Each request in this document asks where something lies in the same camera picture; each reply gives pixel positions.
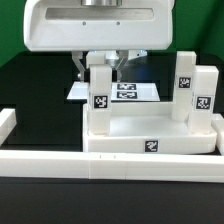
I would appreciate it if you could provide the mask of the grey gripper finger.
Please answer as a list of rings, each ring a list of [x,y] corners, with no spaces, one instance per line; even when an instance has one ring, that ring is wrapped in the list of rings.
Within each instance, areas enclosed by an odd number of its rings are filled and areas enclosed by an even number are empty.
[[[89,82],[90,81],[90,70],[86,65],[86,56],[87,51],[73,51],[72,52],[72,60],[79,70],[78,78],[81,82]]]
[[[120,82],[122,78],[122,69],[128,61],[128,51],[117,51],[117,59],[112,65],[112,80]]]

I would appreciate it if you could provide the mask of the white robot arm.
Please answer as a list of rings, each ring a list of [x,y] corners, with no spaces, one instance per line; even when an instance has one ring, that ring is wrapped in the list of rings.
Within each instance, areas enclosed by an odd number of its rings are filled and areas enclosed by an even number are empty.
[[[23,37],[31,51],[70,52],[80,79],[87,51],[164,50],[173,39],[175,0],[27,0]]]

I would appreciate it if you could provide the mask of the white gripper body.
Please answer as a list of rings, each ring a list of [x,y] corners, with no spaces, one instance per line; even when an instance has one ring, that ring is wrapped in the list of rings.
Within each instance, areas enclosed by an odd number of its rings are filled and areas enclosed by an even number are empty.
[[[174,0],[27,0],[31,51],[163,50],[173,39]]]

